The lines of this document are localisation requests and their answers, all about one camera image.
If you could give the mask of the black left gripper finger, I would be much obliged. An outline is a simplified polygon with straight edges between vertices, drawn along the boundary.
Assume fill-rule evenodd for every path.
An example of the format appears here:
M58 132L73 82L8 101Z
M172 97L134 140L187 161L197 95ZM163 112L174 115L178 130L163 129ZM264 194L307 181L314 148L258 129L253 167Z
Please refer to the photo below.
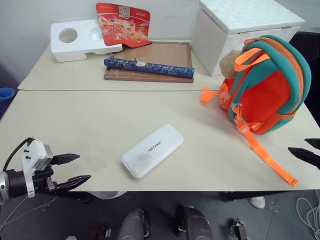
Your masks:
M78 159L80 155L74 153L66 153L53 156L51 165L63 165Z
M56 192L68 192L71 191L80 185L84 184L87 180L91 178L91 175L80 175L76 177L69 178L66 182L59 183L56 186Z

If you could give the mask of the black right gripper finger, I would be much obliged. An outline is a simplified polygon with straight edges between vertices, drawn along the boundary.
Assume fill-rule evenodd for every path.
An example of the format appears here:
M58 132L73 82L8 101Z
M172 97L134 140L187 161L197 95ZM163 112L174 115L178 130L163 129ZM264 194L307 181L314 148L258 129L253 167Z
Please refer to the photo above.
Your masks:
M320 169L320 156L304 148L289 147L288 150L298 159Z
M320 139L319 138L306 138L305 141L314 148L320 150Z

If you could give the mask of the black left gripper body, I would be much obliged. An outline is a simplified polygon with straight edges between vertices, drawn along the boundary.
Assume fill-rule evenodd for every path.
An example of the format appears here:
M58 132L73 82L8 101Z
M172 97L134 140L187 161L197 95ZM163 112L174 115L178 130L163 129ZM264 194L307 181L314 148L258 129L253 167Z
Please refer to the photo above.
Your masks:
M53 194L56 192L57 183L52 180L54 171L51 166L47 166L44 170L34 172L32 177L34 191L40 194Z

